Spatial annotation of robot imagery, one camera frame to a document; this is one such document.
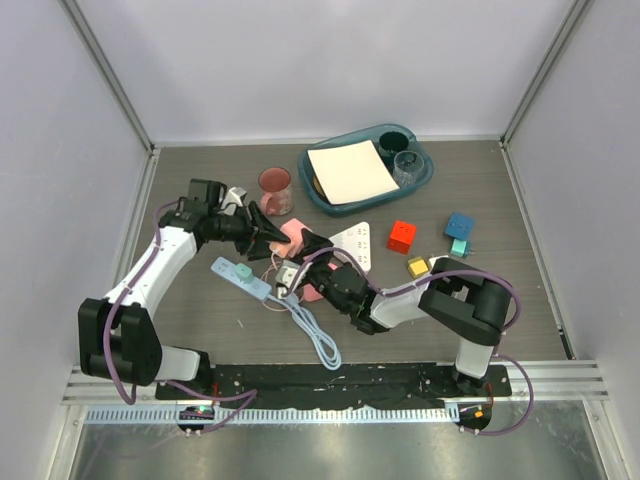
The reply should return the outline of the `pink charger plug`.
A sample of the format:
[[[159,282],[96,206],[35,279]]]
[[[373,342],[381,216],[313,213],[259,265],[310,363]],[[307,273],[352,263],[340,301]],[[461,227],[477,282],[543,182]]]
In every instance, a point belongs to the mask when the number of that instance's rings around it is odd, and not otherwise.
[[[275,255],[284,258],[288,255],[289,245],[281,242],[271,242],[269,248]]]

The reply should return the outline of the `pink cube socket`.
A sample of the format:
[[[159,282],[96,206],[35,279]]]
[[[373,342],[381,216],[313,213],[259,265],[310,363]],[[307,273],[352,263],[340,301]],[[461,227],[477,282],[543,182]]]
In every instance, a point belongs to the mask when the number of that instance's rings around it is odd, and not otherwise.
[[[281,249],[282,258],[292,258],[301,251],[304,244],[302,235],[304,229],[309,230],[309,227],[297,218],[293,218],[282,225],[281,232],[290,239],[290,242]]]

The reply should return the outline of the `white triangular power strip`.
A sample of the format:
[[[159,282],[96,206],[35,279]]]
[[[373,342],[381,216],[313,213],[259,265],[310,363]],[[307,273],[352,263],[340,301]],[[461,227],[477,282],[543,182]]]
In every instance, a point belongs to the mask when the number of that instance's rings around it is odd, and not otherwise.
[[[365,274],[370,272],[372,255],[370,225],[368,222],[359,222],[332,235],[329,240],[335,247],[347,251],[357,261]]]

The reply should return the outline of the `mint green plug adapter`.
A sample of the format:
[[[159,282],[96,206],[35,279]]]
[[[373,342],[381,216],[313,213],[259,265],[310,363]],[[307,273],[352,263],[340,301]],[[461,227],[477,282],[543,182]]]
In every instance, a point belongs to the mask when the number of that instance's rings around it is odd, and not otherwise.
[[[236,265],[235,274],[239,281],[245,284],[251,284],[254,280],[252,268],[242,263]]]

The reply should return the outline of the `pink triangular power strip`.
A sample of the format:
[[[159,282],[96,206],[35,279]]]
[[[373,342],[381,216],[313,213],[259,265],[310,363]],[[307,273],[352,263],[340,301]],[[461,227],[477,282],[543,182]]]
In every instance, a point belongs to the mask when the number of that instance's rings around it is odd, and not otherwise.
[[[305,302],[315,302],[323,300],[324,297],[312,285],[307,284],[302,289],[302,300]]]

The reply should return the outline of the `light blue power strip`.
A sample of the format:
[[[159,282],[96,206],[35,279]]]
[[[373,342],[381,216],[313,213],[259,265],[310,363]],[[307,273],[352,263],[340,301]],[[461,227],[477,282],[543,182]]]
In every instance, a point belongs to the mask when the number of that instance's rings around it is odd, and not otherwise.
[[[271,294],[271,286],[256,276],[253,270],[243,263],[234,263],[224,257],[219,257],[210,266],[210,270],[260,302],[265,302]]]

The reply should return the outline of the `red cube socket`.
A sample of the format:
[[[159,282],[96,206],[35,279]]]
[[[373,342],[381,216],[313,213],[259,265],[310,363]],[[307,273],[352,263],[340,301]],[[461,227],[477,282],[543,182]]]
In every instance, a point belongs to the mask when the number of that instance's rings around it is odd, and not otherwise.
[[[396,220],[387,239],[386,247],[396,253],[407,255],[417,233],[411,223]]]

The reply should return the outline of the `yellow plug adapter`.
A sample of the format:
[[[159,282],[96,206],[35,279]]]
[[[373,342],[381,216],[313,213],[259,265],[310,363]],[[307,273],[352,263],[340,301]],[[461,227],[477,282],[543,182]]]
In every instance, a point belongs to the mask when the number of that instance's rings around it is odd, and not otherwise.
[[[407,269],[411,277],[416,279],[426,275],[430,271],[430,266],[422,257],[413,257],[408,260]]]

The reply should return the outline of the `teal plug adapter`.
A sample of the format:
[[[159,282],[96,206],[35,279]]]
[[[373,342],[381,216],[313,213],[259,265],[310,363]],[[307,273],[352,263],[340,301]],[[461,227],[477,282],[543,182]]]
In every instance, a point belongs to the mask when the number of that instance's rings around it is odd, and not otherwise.
[[[471,242],[469,240],[461,240],[454,238],[450,254],[458,258],[467,258],[471,252]]]

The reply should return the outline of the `blue cube socket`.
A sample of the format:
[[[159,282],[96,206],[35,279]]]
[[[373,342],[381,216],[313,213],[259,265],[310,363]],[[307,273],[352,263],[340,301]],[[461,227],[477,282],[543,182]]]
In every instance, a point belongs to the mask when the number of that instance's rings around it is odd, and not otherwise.
[[[475,226],[475,220],[460,212],[453,212],[446,224],[444,233],[456,240],[468,241],[473,228]]]

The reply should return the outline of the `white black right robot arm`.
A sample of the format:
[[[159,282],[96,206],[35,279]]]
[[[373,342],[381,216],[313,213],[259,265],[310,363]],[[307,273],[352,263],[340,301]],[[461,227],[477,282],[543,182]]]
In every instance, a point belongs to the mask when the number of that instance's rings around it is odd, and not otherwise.
[[[300,270],[292,289],[311,285],[359,331],[374,335],[430,317],[459,337],[451,380],[472,395],[488,381],[488,368],[503,333],[519,318],[522,306],[503,278],[441,257],[430,273],[404,285],[380,289],[343,249],[311,230],[301,230]]]

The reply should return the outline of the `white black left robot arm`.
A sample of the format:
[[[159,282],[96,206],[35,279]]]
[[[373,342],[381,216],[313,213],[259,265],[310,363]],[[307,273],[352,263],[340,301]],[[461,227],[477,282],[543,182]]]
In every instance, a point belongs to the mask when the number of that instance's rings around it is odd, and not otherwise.
[[[111,291],[86,299],[78,310],[80,367],[88,376],[148,386],[178,381],[190,398],[213,385],[201,352],[161,344],[153,317],[182,268],[208,242],[231,242],[248,260],[270,256],[288,243],[240,187],[193,179],[188,192],[156,215],[154,236],[132,270]]]

